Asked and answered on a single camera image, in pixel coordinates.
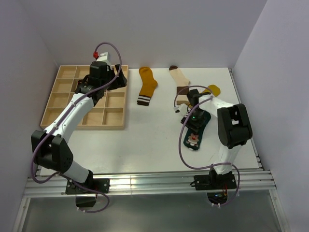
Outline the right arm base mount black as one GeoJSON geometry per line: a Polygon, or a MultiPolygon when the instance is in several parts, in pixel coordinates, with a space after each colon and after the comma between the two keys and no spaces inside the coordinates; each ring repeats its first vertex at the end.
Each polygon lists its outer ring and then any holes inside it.
{"type": "Polygon", "coordinates": [[[236,189],[237,184],[235,176],[229,172],[227,174],[217,174],[211,171],[205,175],[195,175],[190,186],[195,190],[214,190],[215,192],[207,193],[208,200],[216,205],[224,204],[228,200],[229,189],[236,189]]]}

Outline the yellow sock bear motif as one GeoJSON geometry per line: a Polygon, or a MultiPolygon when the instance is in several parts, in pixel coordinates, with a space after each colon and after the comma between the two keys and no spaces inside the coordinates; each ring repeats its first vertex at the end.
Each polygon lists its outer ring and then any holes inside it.
{"type": "Polygon", "coordinates": [[[206,89],[204,89],[202,92],[202,94],[213,94],[215,97],[218,97],[221,93],[221,90],[219,87],[217,87],[216,85],[209,85],[206,89]]]}

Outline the dark green sock bear motif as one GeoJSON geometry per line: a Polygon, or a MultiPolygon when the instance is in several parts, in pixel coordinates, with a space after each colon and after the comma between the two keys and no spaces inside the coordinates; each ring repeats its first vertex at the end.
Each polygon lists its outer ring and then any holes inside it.
{"type": "MultiPolygon", "coordinates": [[[[208,113],[208,123],[210,119],[211,119],[211,115],[210,113],[208,113]]],[[[194,151],[199,150],[205,128],[206,126],[203,127],[201,130],[199,130],[198,132],[188,129],[184,137],[183,144],[191,150],[194,150],[194,151]]]]}

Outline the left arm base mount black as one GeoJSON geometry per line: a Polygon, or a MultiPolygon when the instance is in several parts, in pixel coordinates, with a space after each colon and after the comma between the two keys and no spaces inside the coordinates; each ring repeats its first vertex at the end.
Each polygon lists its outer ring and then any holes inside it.
{"type": "Polygon", "coordinates": [[[90,187],[85,184],[68,180],[66,185],[65,194],[75,195],[75,205],[78,210],[84,210],[85,212],[100,212],[105,210],[109,204],[110,199],[106,195],[109,192],[110,179],[109,178],[95,178],[90,187]],[[90,210],[97,203],[98,196],[101,195],[106,198],[107,202],[102,209],[90,210]]]}

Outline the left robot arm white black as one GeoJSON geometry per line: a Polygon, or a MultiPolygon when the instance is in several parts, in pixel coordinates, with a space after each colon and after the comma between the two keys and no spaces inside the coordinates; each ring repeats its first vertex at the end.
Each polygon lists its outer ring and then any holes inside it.
{"type": "Polygon", "coordinates": [[[120,64],[94,61],[88,73],[78,80],[71,101],[43,131],[31,135],[32,164],[55,171],[55,174],[77,182],[77,188],[89,193],[94,187],[93,172],[74,160],[68,142],[78,124],[109,90],[126,87],[127,79],[120,64]]]}

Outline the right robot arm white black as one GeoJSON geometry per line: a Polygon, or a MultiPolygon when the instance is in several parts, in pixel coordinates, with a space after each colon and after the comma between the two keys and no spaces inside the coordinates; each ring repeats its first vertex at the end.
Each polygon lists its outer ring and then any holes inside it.
{"type": "Polygon", "coordinates": [[[244,104],[231,104],[225,102],[213,93],[200,93],[192,89],[187,93],[192,106],[188,116],[182,119],[182,124],[193,135],[202,133],[202,127],[208,124],[211,116],[217,118],[218,138],[221,146],[218,152],[219,161],[211,166],[215,173],[209,176],[209,183],[213,188],[220,188],[226,181],[224,174],[232,171],[232,164],[242,146],[252,138],[247,109],[244,104]]]}

